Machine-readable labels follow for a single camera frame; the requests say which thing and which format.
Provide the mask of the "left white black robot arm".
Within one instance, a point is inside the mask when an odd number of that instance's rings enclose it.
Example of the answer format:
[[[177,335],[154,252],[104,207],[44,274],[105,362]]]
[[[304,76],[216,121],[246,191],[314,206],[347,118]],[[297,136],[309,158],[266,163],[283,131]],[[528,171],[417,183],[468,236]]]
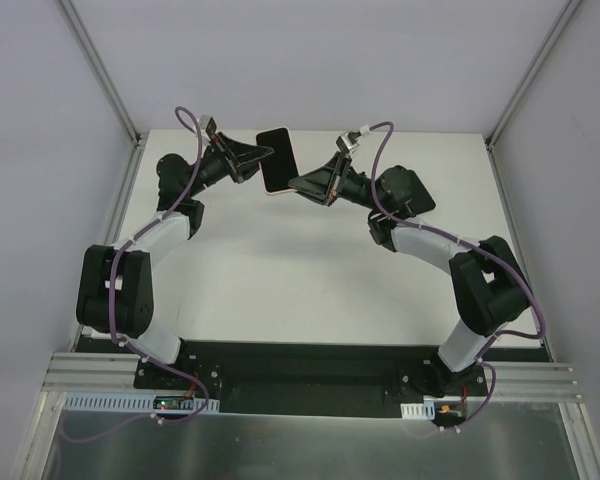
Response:
[[[189,382],[192,367],[179,356],[182,340],[156,319],[153,270],[199,231],[205,206],[195,196],[225,178],[249,180],[274,149],[208,127],[197,153],[193,164],[176,153],[160,158],[158,203],[150,220],[126,239],[86,250],[76,306],[81,325],[159,362],[156,375],[171,389]]]

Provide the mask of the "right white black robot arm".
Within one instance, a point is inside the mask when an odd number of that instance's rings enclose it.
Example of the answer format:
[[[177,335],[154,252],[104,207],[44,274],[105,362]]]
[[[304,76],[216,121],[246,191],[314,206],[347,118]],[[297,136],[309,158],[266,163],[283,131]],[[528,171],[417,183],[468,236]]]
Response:
[[[472,249],[420,223],[419,215],[432,211],[435,202],[414,171],[396,165],[372,180],[337,153],[324,166],[292,178],[288,185],[317,204],[330,206],[344,199],[368,208],[367,225],[377,245],[415,257],[450,276],[460,318],[447,340],[410,374],[415,391],[437,398],[456,392],[499,328],[529,307],[515,279],[519,266],[503,238],[491,236]]]

